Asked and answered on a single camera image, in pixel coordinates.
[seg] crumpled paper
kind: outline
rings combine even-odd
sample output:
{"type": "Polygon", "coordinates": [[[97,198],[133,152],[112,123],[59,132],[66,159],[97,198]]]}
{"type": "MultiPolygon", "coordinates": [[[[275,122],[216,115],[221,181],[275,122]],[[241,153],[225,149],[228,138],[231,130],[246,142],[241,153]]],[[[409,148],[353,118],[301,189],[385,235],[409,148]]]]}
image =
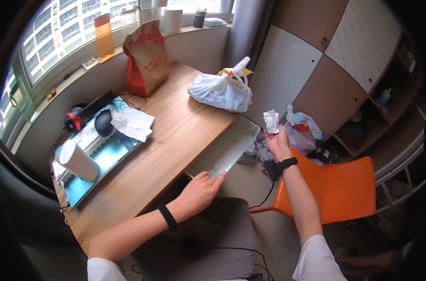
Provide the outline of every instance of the crumpled paper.
{"type": "Polygon", "coordinates": [[[124,107],[120,113],[110,108],[110,112],[111,125],[127,137],[145,143],[147,137],[152,133],[150,127],[155,120],[154,116],[130,107],[124,107]]]}
{"type": "Polygon", "coordinates": [[[271,110],[263,113],[263,119],[266,123],[266,131],[268,133],[278,133],[280,129],[278,128],[278,113],[275,110],[271,110]]]}

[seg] black wristband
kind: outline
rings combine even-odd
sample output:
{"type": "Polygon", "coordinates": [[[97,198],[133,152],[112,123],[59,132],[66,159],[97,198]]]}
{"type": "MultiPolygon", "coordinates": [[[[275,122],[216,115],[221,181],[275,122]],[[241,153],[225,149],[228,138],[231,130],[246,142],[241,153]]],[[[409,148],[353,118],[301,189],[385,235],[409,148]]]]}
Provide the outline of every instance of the black wristband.
{"type": "Polygon", "coordinates": [[[276,162],[275,167],[277,169],[277,172],[281,173],[287,167],[289,167],[291,165],[295,165],[297,163],[298,163],[297,158],[293,157],[293,158],[285,159],[281,162],[276,162]]]}
{"type": "Polygon", "coordinates": [[[177,222],[174,219],[174,217],[171,215],[171,212],[166,208],[166,205],[160,205],[158,206],[158,210],[160,210],[161,214],[163,215],[164,219],[166,220],[169,229],[177,228],[177,222]]]}

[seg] hand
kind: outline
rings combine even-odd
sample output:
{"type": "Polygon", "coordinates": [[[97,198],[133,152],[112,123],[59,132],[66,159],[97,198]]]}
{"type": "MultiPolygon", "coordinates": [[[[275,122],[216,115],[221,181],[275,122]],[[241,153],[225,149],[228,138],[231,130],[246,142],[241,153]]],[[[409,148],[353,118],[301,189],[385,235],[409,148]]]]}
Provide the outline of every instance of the hand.
{"type": "Polygon", "coordinates": [[[224,171],[219,177],[209,178],[208,172],[200,172],[195,176],[180,195],[166,205],[176,222],[182,222],[208,207],[224,182],[226,174],[224,171]]]}
{"type": "Polygon", "coordinates": [[[293,155],[289,150],[289,140],[285,129],[280,124],[278,125],[280,132],[274,134],[268,134],[266,129],[263,130],[265,133],[266,140],[268,142],[269,150],[274,155],[276,161],[283,161],[288,158],[292,158],[293,155]]]}

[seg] cabinet door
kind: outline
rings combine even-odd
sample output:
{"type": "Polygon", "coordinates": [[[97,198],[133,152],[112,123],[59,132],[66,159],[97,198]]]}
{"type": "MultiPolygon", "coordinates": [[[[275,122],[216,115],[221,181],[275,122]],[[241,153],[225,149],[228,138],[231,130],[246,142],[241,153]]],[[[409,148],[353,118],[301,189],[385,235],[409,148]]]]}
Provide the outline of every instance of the cabinet door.
{"type": "Polygon", "coordinates": [[[381,0],[349,0],[325,54],[369,93],[396,51],[401,26],[381,0]]]}
{"type": "Polygon", "coordinates": [[[263,112],[279,117],[292,104],[323,54],[299,37],[271,25],[249,82],[253,104],[246,116],[266,128],[263,112]]]}
{"type": "Polygon", "coordinates": [[[346,4],[347,0],[283,0],[272,24],[325,52],[346,4]]]}
{"type": "Polygon", "coordinates": [[[310,115],[324,138],[333,134],[365,101],[365,91],[339,65],[322,56],[299,96],[294,112],[310,115]]]}

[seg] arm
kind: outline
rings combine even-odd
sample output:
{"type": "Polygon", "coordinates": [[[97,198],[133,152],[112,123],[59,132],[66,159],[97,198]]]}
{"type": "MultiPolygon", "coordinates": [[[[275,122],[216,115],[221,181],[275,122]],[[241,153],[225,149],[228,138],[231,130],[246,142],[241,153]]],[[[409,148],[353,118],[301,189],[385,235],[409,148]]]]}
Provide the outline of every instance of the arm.
{"type": "MultiPolygon", "coordinates": [[[[283,161],[292,158],[293,155],[289,151],[289,140],[285,129],[281,125],[279,129],[278,134],[268,134],[266,130],[264,130],[264,133],[274,159],[283,161]]],[[[319,207],[297,165],[285,169],[282,177],[288,194],[289,205],[291,205],[293,211],[294,222],[299,231],[300,247],[302,247],[310,237],[316,234],[323,235],[319,207]]]]}
{"type": "MultiPolygon", "coordinates": [[[[219,177],[209,178],[201,172],[183,189],[182,193],[166,207],[177,223],[200,213],[211,204],[226,172],[219,177]]],[[[115,225],[90,241],[88,258],[104,258],[118,263],[141,244],[163,232],[168,225],[159,210],[149,212],[115,225]]]]}

